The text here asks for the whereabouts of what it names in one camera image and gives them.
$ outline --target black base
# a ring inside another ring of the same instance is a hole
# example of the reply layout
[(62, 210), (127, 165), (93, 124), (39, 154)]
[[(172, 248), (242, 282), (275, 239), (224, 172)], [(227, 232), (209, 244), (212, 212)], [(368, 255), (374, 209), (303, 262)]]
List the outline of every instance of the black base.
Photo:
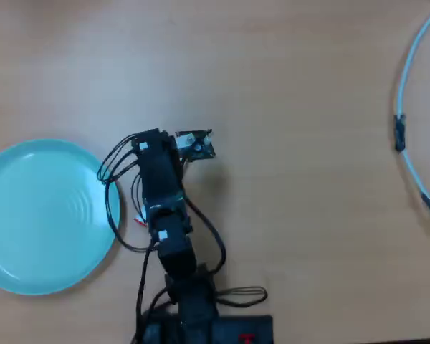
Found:
[(273, 344), (271, 316), (219, 317), (209, 326), (208, 335), (184, 328), (175, 315), (151, 323), (144, 344)]

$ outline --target black cable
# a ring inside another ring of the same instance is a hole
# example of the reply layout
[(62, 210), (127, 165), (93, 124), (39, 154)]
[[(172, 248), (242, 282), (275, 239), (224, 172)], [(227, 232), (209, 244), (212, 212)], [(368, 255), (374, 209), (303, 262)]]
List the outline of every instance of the black cable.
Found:
[[(130, 150), (129, 152), (127, 152), (117, 163), (116, 165), (112, 168), (111, 172), (110, 172), (110, 176), (113, 176), (116, 169), (118, 169), (118, 166), (130, 155), (132, 154), (132, 150)], [(147, 248), (141, 248), (141, 247), (134, 247), (129, 245), (127, 242), (124, 241), (124, 239), (121, 237), (121, 234), (118, 230), (118, 228), (116, 227), (115, 221), (113, 220), (112, 217), (112, 211), (110, 208), (110, 184), (112, 182), (108, 181), (105, 184), (105, 207), (107, 209), (107, 220), (108, 223), (110, 225), (110, 228), (113, 230), (113, 233), (115, 234), (116, 239), (126, 248), (129, 249), (132, 252), (136, 252), (136, 253), (146, 253)]]
[[(97, 179), (102, 181), (103, 183), (106, 182), (105, 176), (107, 175), (111, 165), (115, 161), (115, 159), (120, 154), (121, 150), (125, 147), (126, 144), (128, 144), (137, 134), (128, 135), (125, 138), (123, 138), (107, 155), (107, 157), (103, 160), (102, 164), (100, 165), (99, 171), (97, 172)], [(110, 157), (115, 154), (115, 156), (111, 159), (110, 163), (108, 165), (105, 165), (107, 161), (110, 160)]]
[(135, 305), (135, 311), (137, 312), (137, 315), (142, 314), (142, 300), (143, 300), (143, 292), (145, 290), (146, 270), (148, 268), (148, 260), (150, 259), (150, 253), (151, 251), (153, 251), (154, 246), (155, 246), (155, 242), (151, 240), (150, 246), (148, 246), (148, 248), (146, 249), (145, 258), (143, 259), (142, 276), (140, 278), (140, 286), (138, 288), (138, 294), (137, 294), (137, 303)]
[[(235, 302), (231, 300), (224, 299), (220, 296), (228, 296), (228, 295), (236, 295), (236, 296), (258, 296), (261, 297), (247, 301), (247, 302)], [(235, 308), (248, 308), (251, 306), (258, 305), (259, 303), (265, 301), (268, 298), (267, 290), (260, 286), (251, 286), (251, 287), (237, 287), (230, 288), (226, 290), (220, 290), (216, 293), (215, 300), (220, 305), (235, 307)]]
[(146, 224), (146, 223), (147, 223), (147, 221), (146, 221), (145, 216), (142, 214), (142, 206), (140, 205), (140, 198), (139, 198), (139, 196), (138, 196), (138, 190), (139, 190), (140, 182), (141, 182), (141, 181), (142, 181), (142, 176), (140, 175), (140, 176), (138, 177), (137, 187), (135, 188), (135, 196), (136, 196), (136, 198), (137, 198), (138, 213), (139, 213), (140, 217), (142, 218), (143, 223), (144, 223), (144, 224)]
[(219, 263), (216, 265), (215, 269), (209, 271), (209, 274), (212, 276), (218, 273), (223, 265), (226, 263), (226, 247), (224, 246), (223, 239), (221, 238), (219, 232), (216, 230), (215, 226), (210, 222), (210, 220), (205, 216), (202, 211), (189, 199), (189, 197), (185, 198), (186, 204), (191, 208), (192, 211), (199, 217), (204, 225), (207, 227), (207, 229), (212, 233), (214, 236), (216, 243), (218, 244), (221, 252), (221, 259)]
[(140, 172), (137, 173), (137, 175), (135, 176), (134, 180), (132, 181), (132, 185), (130, 186), (130, 197), (132, 199), (132, 203), (134, 205), (135, 211), (137, 211), (137, 212), (139, 212), (140, 204), (138, 204), (138, 199), (137, 199), (137, 201), (135, 200), (134, 185), (135, 185), (135, 182), (137, 181), (137, 179), (138, 179), (139, 176), (140, 176)]

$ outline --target cable clip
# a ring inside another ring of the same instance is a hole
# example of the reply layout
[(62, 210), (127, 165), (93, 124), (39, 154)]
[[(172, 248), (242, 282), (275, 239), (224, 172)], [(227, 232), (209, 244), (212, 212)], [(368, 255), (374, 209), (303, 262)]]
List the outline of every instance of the cable clip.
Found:
[(395, 115), (395, 150), (399, 153), (406, 148), (405, 130), (406, 116), (400, 115), (398, 117)]

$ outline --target wooden table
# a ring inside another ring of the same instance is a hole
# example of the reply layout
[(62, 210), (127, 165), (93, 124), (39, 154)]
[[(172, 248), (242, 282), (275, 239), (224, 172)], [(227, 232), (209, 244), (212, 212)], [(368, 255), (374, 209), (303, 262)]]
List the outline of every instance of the wooden table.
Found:
[[(131, 132), (213, 128), (218, 158), (185, 183), (226, 241), (217, 283), (270, 293), (224, 314), (273, 314), (277, 343), (429, 337), (430, 216), (391, 149), (398, 72), (429, 13), (430, 0), (0, 0), (0, 150), (55, 137), (102, 158)], [(430, 188), (430, 32), (405, 106)], [(127, 239), (146, 243), (131, 209)], [(66, 292), (0, 290), (0, 344), (128, 344), (142, 259), (115, 246)], [(148, 276), (147, 304), (156, 257)]]

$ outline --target white cable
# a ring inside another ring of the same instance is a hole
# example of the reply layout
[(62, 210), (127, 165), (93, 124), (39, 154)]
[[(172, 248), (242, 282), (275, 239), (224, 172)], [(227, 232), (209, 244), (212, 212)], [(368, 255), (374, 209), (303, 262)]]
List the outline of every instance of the white cable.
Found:
[[(411, 66), (413, 64), (414, 55), (416, 54), (416, 50), (422, 40), (422, 37), (425, 35), (427, 30), (430, 27), (430, 17), (427, 19), (425, 24), (422, 26), (422, 28), (419, 30), (419, 33), (417, 34), (416, 38), (414, 39), (413, 44), (411, 45), (411, 48), (408, 53), (408, 57), (406, 58), (406, 63), (404, 65), (403, 73), (401, 75), (401, 81), (400, 86), (398, 88), (398, 96), (396, 98), (396, 118), (398, 120), (401, 119), (401, 116), (403, 115), (403, 95), (404, 95), (404, 89), (406, 86), (406, 83), (408, 81), (409, 71), (411, 70)], [(413, 180), (415, 181), (417, 187), (419, 188), (422, 199), (424, 199), (424, 196), (430, 200), (430, 194), (427, 191), (427, 189), (424, 186), (424, 183), (422, 183), (422, 180), (420, 179), (419, 175), (416, 172), (416, 169), (413, 166), (413, 163), (411, 162), (411, 159), (409, 158), (408, 151), (406, 149), (403, 149), (401, 151), (401, 156), (403, 156), (404, 163), (406, 164), (406, 167), (408, 168), (409, 172), (411, 173)]]

